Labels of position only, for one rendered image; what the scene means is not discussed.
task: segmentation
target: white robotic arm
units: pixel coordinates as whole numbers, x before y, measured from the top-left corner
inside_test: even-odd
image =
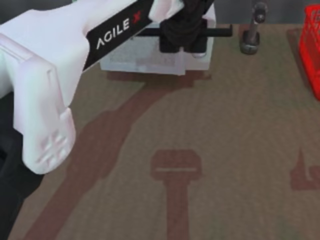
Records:
[[[180,0],[78,0],[0,26],[0,98],[14,91],[13,127],[23,135],[22,160],[32,172],[53,171],[71,152],[69,106],[81,74],[183,7]]]

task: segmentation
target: red letter x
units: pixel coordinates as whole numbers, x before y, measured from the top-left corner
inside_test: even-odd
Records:
[[[141,18],[141,11],[138,11],[137,13],[133,14],[133,23],[136,24],[140,21]]]

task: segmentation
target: white box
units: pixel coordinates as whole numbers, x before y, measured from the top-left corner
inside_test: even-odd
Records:
[[[214,5],[206,14],[209,28],[216,27]],[[158,28],[152,23],[149,28]],[[128,40],[100,61],[104,71],[184,75],[186,71],[206,71],[210,67],[214,38],[207,42],[207,54],[194,58],[192,54],[180,51],[176,54],[161,53],[158,37],[134,37]]]

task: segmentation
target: gray background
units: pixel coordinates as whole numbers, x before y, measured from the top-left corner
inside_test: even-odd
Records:
[[[49,10],[69,4],[72,0],[0,0],[0,23],[29,10]],[[304,7],[320,4],[320,0],[268,0],[267,22],[299,24],[304,21]],[[217,21],[220,24],[250,22],[251,0],[216,0]]]

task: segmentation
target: red plastic crate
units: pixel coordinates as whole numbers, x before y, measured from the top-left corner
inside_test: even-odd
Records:
[[[304,11],[299,51],[314,95],[320,101],[320,4],[309,5]]]

